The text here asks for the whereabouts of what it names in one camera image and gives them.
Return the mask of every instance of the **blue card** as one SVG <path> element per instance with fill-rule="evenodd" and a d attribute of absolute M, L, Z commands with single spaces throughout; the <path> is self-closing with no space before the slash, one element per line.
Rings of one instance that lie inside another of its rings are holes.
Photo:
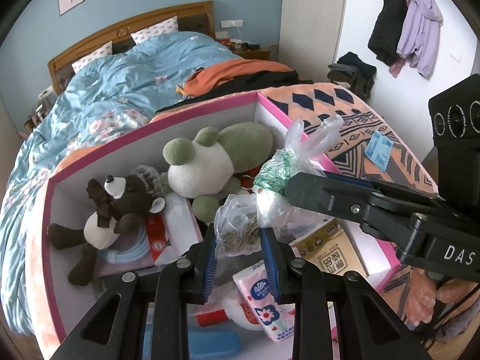
<path fill-rule="evenodd" d="M 387 170 L 390 152 L 392 152 L 393 142 L 386 136 L 374 131 L 370 142 L 365 149 L 365 155 L 382 171 Z"/>

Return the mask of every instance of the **tied plastic bag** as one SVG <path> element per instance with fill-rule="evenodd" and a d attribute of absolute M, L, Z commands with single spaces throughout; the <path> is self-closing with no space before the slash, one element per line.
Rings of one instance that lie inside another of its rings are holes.
<path fill-rule="evenodd" d="M 260 251 L 255 194 L 229 195 L 215 214 L 214 229 L 217 235 L 217 259 Z"/>
<path fill-rule="evenodd" d="M 328 117 L 302 142 L 303 121 L 295 120 L 285 136 L 285 149 L 277 150 L 263 164 L 253 182 L 257 195 L 257 222 L 260 227 L 272 227 L 293 236 L 313 230 L 326 218 L 319 214 L 293 207 L 285 198 L 287 181 L 299 172 L 325 176 L 319 156 L 340 140 L 343 119 L 340 115 Z"/>

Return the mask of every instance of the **green and white plush toy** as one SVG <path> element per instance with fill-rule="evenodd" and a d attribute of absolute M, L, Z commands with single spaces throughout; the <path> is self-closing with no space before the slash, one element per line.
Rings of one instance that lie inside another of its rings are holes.
<path fill-rule="evenodd" d="M 176 138 L 165 145 L 169 185 L 178 195 L 194 199 L 198 219 L 213 222 L 219 197 L 241 189 L 233 175 L 263 164 L 272 147 L 272 133 L 257 123 L 239 123 L 221 131 L 205 127 L 193 141 Z"/>

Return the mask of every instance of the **blue floral comforter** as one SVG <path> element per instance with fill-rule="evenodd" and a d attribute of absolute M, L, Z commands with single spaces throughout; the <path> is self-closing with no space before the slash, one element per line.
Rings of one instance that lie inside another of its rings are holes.
<path fill-rule="evenodd" d="M 155 110 L 182 100 L 177 84 L 197 69 L 238 58 L 206 35 L 163 34 L 79 71 L 51 113 L 22 145 L 0 214 L 1 303 L 13 332 L 32 324 L 25 289 L 25 240 L 39 188 L 73 150 L 145 125 Z"/>

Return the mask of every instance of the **pink tissue pack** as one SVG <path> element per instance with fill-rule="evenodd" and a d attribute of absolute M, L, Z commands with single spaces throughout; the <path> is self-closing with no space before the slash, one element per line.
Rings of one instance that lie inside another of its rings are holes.
<path fill-rule="evenodd" d="M 270 339 L 279 342 L 293 335 L 295 305 L 275 303 L 263 261 L 233 275 L 233 280 Z"/>

